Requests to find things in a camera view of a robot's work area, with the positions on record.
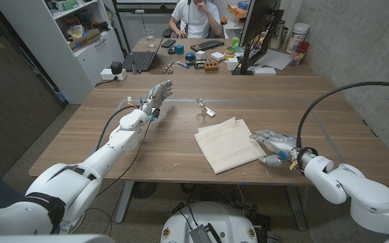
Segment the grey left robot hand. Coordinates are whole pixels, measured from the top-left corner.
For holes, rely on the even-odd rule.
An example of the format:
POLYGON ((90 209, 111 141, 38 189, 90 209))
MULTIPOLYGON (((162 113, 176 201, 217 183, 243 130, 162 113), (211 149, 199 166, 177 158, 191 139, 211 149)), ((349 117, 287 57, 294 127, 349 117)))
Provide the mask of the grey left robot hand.
POLYGON ((147 97, 142 104, 140 110, 147 115, 152 114, 152 109, 158 109, 162 105, 162 102, 167 99, 172 92, 172 81, 167 80, 153 87, 147 94, 147 97))

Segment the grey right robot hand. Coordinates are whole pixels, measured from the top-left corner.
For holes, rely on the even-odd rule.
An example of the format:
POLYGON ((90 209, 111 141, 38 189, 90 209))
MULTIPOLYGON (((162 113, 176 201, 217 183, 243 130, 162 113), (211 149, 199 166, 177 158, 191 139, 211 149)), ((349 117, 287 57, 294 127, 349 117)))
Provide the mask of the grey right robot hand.
POLYGON ((259 160, 263 164, 277 167, 282 164, 283 160, 290 163, 296 161, 298 152, 295 138, 286 134, 275 133, 267 128, 256 131, 256 134, 249 137, 260 144, 264 144, 269 151, 274 153, 273 155, 260 157, 259 160))

